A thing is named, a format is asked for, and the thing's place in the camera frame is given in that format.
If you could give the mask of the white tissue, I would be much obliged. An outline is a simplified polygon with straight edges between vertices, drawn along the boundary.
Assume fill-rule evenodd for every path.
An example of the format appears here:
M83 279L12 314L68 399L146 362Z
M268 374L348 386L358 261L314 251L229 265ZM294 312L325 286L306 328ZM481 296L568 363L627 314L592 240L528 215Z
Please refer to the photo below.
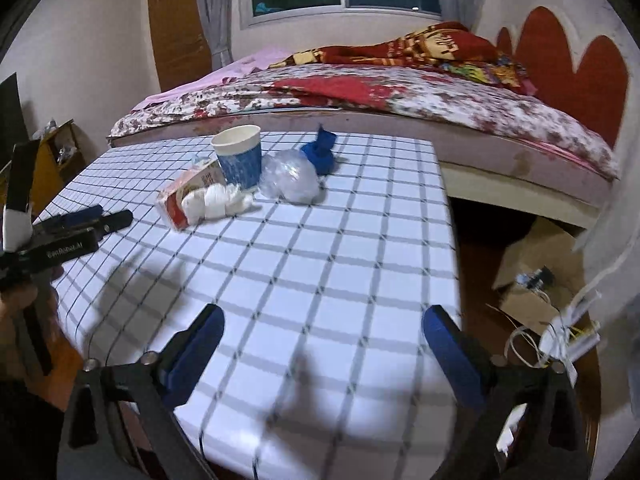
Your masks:
M242 190L239 185L215 183L206 188L197 188L186 194L181 201L181 209L190 226L204 220L242 214L254 205L254 195Z

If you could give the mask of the red white carton box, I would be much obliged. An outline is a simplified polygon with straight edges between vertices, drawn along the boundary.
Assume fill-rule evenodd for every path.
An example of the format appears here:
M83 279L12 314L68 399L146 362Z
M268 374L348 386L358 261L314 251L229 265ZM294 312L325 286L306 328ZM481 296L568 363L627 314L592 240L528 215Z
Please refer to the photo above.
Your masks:
M188 217L183 212L182 200L199 188L208 188L215 183L225 184L219 162L206 159L183 170L178 177L161 188L154 207L164 225L174 231L182 231L189 226Z

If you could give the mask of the dark blue crumpled cloth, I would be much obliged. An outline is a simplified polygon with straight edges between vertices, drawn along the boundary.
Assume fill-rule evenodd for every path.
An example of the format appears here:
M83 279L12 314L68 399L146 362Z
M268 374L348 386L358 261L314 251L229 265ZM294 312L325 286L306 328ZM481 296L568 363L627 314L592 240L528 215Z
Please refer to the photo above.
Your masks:
M305 154L319 177L328 176L334 169L335 157L333 148L337 135L319 126L316 138L302 146Z

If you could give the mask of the black television screen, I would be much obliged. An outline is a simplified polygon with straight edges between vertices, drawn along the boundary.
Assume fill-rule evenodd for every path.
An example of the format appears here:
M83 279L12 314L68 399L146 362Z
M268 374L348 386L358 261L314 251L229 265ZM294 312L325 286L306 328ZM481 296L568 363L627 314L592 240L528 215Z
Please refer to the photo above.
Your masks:
M24 121L17 76L12 74L0 84L0 166L11 160L14 146L29 141Z

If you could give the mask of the red patterned blanket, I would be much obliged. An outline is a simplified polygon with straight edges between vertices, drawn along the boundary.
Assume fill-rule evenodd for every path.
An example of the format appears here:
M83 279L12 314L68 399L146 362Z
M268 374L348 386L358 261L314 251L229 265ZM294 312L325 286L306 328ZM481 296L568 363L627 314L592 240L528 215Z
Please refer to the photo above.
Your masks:
M271 66L317 63L436 70L479 84L510 89L524 96L537 92L522 64L459 22L440 22L380 44L298 51Z

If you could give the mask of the grey left curtain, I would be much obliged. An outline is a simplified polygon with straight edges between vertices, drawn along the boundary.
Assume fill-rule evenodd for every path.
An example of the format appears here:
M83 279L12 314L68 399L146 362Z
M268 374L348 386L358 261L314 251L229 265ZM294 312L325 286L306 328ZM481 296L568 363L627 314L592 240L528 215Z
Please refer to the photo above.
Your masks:
M232 62L232 0L196 0L198 15L209 46L212 69L219 70Z

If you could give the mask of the blue white paper cup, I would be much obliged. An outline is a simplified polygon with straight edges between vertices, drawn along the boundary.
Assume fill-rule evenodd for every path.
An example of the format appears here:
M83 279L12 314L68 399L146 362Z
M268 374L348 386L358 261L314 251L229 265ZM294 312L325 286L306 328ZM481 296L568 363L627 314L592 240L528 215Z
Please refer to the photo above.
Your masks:
M228 184L243 190L256 188L262 174L262 129L255 125L236 126L212 137L212 145Z

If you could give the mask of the red scalloped headboard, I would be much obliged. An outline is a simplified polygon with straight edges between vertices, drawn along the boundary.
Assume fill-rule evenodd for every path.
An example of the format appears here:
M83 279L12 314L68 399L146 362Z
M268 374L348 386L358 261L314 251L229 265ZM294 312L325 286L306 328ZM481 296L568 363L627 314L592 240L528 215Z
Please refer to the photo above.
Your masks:
M537 6L527 15L518 41L503 27L497 47L524 65L537 99L576 118L611 148L616 144L629 75L610 38L594 38L574 65L560 21L545 6Z

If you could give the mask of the bed with floral bedding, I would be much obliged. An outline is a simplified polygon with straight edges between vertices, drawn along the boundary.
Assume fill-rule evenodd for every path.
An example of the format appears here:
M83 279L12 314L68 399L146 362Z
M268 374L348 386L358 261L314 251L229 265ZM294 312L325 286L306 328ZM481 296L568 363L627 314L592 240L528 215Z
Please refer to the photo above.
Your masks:
M124 146L256 125L433 145L447 192L588 228L620 166L602 136L531 96L408 67L309 64L197 84L115 122Z

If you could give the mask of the white wifi router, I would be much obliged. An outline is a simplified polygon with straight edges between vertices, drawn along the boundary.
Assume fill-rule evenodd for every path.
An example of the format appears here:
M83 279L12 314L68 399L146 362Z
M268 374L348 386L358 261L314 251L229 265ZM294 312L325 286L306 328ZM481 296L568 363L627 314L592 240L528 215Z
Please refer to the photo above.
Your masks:
M598 322L589 322L586 328L578 328L577 323L601 297L600 292L588 292L579 301L572 301L555 315L540 336L538 367L560 362L570 378L570 383L576 384L578 373L575 362L601 340Z

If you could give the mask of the wooden side cabinet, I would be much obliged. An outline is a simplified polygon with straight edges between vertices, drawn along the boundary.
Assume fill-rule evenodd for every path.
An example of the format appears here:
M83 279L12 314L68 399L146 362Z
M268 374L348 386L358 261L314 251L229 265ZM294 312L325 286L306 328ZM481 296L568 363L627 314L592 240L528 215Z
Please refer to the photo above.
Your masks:
M9 129L4 128L1 119L1 206L6 203L10 175L10 148L23 140L22 136L14 136L6 140L6 133L25 133L24 120L14 119L9 122ZM73 119L63 122L40 139L34 183L30 200L32 216L37 217L52 202L55 196L69 184L87 166L84 153L81 151L76 125Z

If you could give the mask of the white checkered tablecloth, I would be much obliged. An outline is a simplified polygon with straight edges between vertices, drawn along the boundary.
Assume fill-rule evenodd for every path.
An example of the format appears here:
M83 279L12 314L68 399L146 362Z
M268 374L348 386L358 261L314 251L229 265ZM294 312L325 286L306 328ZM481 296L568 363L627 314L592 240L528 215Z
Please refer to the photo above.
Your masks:
M214 463L252 479L427 479L454 397L421 330L460 315L454 234L430 142L343 133L318 204L258 197L182 232L158 191L212 154L206 138L113 148L46 215L100 205L134 223L67 263L58 319L84 356L129 363L210 302L226 327L176 415Z

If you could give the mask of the brown cardboard box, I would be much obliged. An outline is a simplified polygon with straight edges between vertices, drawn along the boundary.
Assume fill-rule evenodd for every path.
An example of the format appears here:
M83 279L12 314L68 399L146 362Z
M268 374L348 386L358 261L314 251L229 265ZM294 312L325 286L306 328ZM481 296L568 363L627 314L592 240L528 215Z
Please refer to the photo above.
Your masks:
M539 218L506 248L492 288L500 292L502 312L542 335L584 285L584 257L574 237Z

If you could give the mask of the brown wooden door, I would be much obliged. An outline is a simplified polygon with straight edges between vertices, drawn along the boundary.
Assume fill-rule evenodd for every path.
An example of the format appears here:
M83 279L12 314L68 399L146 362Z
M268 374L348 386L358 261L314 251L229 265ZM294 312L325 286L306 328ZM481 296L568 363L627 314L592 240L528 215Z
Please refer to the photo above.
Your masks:
M196 0L148 0L154 61L160 90L212 71Z

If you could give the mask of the clear plastic bag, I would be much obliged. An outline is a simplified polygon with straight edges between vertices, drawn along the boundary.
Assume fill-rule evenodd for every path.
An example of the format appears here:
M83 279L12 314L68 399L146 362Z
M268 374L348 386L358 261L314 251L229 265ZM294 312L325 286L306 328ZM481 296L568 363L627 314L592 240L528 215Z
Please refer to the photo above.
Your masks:
M258 190L269 198L311 204L320 193L314 165L299 150L277 151L262 158Z

